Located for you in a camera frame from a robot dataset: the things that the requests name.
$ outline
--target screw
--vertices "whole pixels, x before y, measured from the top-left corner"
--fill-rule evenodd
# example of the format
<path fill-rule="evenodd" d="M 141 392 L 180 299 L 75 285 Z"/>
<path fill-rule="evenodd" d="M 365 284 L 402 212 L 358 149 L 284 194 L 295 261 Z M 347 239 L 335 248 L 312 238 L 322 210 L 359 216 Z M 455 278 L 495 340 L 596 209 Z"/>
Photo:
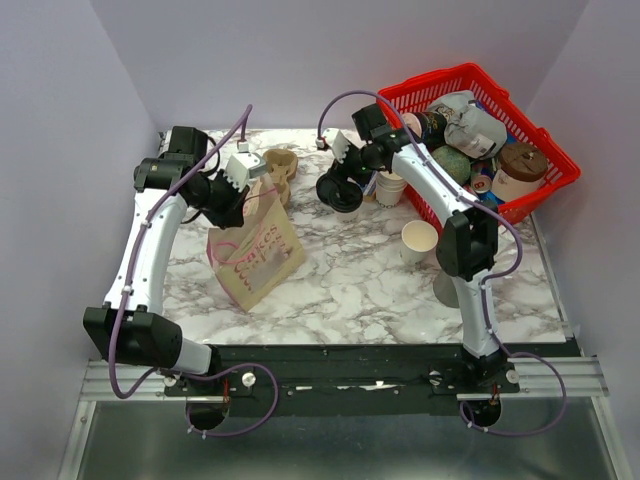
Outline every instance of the screw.
<path fill-rule="evenodd" d="M 242 376 L 242 384 L 247 387 L 253 387 L 253 384 L 256 383 L 256 376 L 253 372 L 247 372 Z"/>
<path fill-rule="evenodd" d="M 441 382 L 442 382 L 442 375 L 440 375 L 440 372 L 436 370 L 432 370 L 431 372 L 429 372 L 429 383 L 431 385 L 433 385 L 434 387 L 437 387 L 438 385 L 440 385 Z"/>
<path fill-rule="evenodd" d="M 163 380 L 164 386 L 165 387 L 173 387 L 176 383 L 178 383 L 178 381 L 173 378 L 173 377 L 165 377 Z"/>
<path fill-rule="evenodd" d="M 507 382 L 509 383 L 515 384 L 520 381 L 520 375 L 518 375 L 518 372 L 516 372 L 515 370 L 509 370 L 505 377 L 507 378 Z"/>

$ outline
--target paper cup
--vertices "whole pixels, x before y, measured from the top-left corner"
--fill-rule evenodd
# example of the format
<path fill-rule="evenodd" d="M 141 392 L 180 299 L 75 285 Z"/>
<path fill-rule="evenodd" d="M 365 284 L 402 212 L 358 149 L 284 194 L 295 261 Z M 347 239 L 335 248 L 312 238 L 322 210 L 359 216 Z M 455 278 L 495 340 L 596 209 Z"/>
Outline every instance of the paper cup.
<path fill-rule="evenodd" d="M 437 230 L 427 222 L 414 220 L 402 228 L 400 257 L 407 265 L 415 265 L 427 258 L 437 244 Z"/>
<path fill-rule="evenodd" d="M 407 181 L 395 173 L 378 172 L 376 175 L 376 185 L 380 185 L 389 190 L 395 190 L 398 187 L 405 187 Z"/>
<path fill-rule="evenodd" d="M 381 185 L 376 185 L 376 200 L 378 200 L 378 203 L 383 207 L 393 207 L 400 201 L 405 186 L 406 185 L 396 189 L 388 189 Z"/>
<path fill-rule="evenodd" d="M 336 218 L 341 222 L 353 222 L 358 217 L 358 208 L 353 212 L 336 212 Z"/>

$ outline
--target paper bag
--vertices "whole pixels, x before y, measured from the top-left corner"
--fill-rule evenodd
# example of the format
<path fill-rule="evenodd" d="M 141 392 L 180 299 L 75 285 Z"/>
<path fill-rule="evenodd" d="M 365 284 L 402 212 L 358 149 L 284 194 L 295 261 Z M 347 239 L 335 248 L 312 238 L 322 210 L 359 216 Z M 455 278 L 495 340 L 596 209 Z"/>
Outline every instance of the paper bag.
<path fill-rule="evenodd" d="M 245 312 L 305 261 L 302 244 L 269 175 L 247 195 L 244 226 L 209 230 L 207 257 L 222 288 Z"/>

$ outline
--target red basket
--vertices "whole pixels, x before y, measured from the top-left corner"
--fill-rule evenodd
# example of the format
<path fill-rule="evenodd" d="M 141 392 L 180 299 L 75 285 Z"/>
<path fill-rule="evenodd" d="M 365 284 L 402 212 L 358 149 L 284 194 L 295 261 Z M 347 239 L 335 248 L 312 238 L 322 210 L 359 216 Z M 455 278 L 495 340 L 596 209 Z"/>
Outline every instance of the red basket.
<path fill-rule="evenodd" d="M 544 128 L 536 128 L 524 113 L 511 103 L 509 92 L 498 86 L 475 63 L 424 73 L 399 85 L 383 88 L 379 93 L 390 100 L 400 113 L 404 113 L 424 112 L 436 98 L 458 90 L 471 90 L 487 111 L 503 122 L 516 139 L 535 145 L 549 159 L 549 171 L 544 178 L 544 184 L 538 190 L 499 206 L 500 214 L 510 223 L 520 222 L 553 192 L 574 182 L 580 176 L 578 166 L 551 140 L 549 132 Z M 389 107 L 378 103 L 391 124 L 399 128 L 400 122 Z M 417 192 L 411 187 L 407 187 L 406 192 L 420 216 L 437 225 L 435 214 Z"/>

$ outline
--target white wall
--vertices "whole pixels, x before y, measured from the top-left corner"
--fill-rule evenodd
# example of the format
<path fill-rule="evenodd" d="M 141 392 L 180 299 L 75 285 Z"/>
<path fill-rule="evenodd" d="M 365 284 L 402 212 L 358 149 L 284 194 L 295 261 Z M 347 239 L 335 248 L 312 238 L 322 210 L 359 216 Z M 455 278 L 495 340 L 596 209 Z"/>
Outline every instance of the white wall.
<path fill-rule="evenodd" d="M 474 61 L 526 107 L 586 0 L 91 0 L 152 118 L 314 126 L 328 101 Z M 356 103 L 330 121 L 350 124 Z"/>
<path fill-rule="evenodd" d="M 0 16 L 0 477 L 55 478 L 155 128 L 86 0 Z"/>
<path fill-rule="evenodd" d="M 528 114 L 582 168 L 539 210 L 581 345 L 598 354 L 640 477 L 640 3 L 592 0 Z"/>

